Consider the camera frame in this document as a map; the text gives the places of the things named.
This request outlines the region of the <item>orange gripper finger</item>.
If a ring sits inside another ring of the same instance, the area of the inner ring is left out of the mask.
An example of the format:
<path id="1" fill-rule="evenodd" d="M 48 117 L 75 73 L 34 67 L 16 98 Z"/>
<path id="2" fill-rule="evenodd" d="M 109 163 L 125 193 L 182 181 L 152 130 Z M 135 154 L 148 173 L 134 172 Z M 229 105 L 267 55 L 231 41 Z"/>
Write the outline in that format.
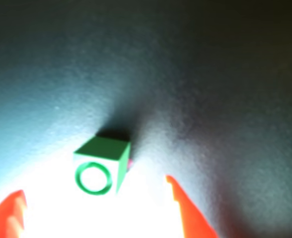
<path id="1" fill-rule="evenodd" d="M 22 237 L 26 210 L 23 190 L 11 193 L 0 203 L 0 238 Z"/>
<path id="2" fill-rule="evenodd" d="M 198 207 L 190 199 L 178 181 L 171 175 L 165 176 L 172 188 L 173 200 L 178 203 L 184 238 L 218 238 Z"/>

